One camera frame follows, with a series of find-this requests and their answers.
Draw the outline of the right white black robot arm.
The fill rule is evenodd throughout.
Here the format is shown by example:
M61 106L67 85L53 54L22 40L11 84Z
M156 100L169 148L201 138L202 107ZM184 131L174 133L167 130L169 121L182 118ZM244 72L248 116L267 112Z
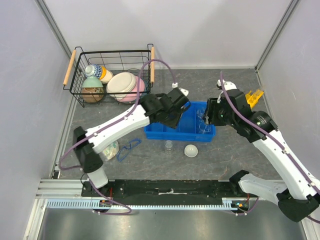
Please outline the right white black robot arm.
M268 159L283 180L276 183L240 170L229 179L233 196L253 194L277 205L294 222L308 218L319 223L311 214L320 206L320 181L292 152L266 112L251 110L245 94L232 89L207 100L203 120L207 125L235 129Z

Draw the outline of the clear glass funnel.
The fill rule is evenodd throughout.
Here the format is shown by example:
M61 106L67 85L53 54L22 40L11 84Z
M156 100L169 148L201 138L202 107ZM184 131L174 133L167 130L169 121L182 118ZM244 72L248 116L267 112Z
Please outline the clear glass funnel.
M205 107L199 108L199 109L196 111L196 116L197 116L197 118L202 121L203 118L204 118L205 112L206 112L206 108L205 108Z

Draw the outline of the blue plastic divided bin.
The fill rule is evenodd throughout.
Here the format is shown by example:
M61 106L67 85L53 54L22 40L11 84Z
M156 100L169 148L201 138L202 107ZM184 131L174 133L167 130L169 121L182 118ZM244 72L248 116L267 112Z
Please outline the blue plastic divided bin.
M147 139L171 140L187 142L211 142L216 136L216 127L211 125L211 131L207 134L199 134L199 124L204 122L197 117L199 108L206 108L205 101L192 101L190 108L183 113L176 129L167 127L161 123L152 123L144 128Z

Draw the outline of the yellow test tube rack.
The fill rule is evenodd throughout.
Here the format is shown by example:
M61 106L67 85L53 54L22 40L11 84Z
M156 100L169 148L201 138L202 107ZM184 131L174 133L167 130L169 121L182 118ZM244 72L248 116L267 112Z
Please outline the yellow test tube rack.
M254 108L259 102L259 99L264 95L264 91L257 89L255 92L251 90L245 95L246 101L249 104L250 108Z

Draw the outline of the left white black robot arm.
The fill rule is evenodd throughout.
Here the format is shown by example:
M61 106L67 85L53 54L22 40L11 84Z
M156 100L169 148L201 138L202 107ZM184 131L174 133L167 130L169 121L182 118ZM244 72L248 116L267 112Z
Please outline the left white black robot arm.
M146 94L122 114L96 127L73 132L74 152L83 172L91 181L92 191L99 197L110 191L108 177L100 153L121 137L152 123L161 123L175 129L191 104L189 91L174 88L169 93Z

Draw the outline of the clear glass beaker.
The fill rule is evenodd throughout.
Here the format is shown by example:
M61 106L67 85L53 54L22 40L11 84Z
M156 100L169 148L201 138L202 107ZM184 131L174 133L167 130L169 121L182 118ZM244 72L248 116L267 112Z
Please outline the clear glass beaker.
M212 130L212 126L205 124L204 121L201 121L198 125L198 133L199 134L207 134Z

